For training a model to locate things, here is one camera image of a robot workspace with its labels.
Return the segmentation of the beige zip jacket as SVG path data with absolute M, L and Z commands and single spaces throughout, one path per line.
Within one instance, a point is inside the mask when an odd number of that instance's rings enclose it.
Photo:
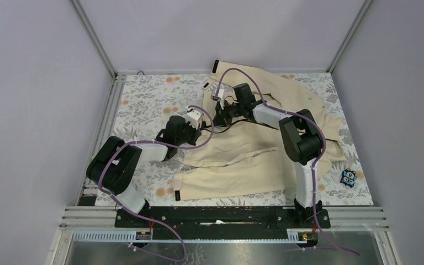
M 257 99 L 289 111 L 308 109 L 326 138 L 326 151 L 318 163 L 317 175 L 327 173 L 332 163 L 343 161 L 340 146 L 341 118 L 328 113 L 323 100 L 302 84 L 259 68 L 219 61 L 210 78 L 228 86 L 249 83 Z M 235 197 L 299 189 L 295 164 L 284 152 L 276 129 L 240 122 L 227 132 L 205 132 L 206 145 L 185 153 L 190 170 L 174 175 L 173 189 L 182 200 Z

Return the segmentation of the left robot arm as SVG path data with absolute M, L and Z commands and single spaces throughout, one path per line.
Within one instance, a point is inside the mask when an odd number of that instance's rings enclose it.
M 147 200 L 131 184 L 138 163 L 170 160 L 181 145 L 194 146 L 201 135 L 202 113 L 194 110 L 185 116 L 171 116 L 154 140 L 131 142 L 117 136 L 104 143 L 86 169 L 86 176 L 99 190 L 114 196 L 118 205 L 129 209 L 128 220 L 137 227 L 149 221 L 144 207 Z

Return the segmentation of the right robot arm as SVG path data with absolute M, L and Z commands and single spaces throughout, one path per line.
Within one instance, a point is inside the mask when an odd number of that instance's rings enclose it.
M 312 113 L 308 109 L 293 113 L 257 100 L 247 83 L 235 86 L 234 93 L 236 100 L 229 103 L 222 88 L 212 91 L 211 99 L 216 101 L 214 125 L 229 127 L 234 118 L 242 117 L 280 131 L 284 151 L 295 163 L 294 219 L 299 226 L 309 227 L 316 221 L 316 212 L 321 207 L 315 192 L 315 180 L 324 144 Z

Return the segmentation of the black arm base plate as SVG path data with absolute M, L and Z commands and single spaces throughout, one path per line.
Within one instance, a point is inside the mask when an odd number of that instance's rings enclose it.
M 114 226 L 126 229 L 199 233 L 242 230 L 302 230 L 331 227 L 328 211 L 322 209 L 309 219 L 300 218 L 294 207 L 285 206 L 149 206 L 134 217 L 127 211 L 116 212 Z

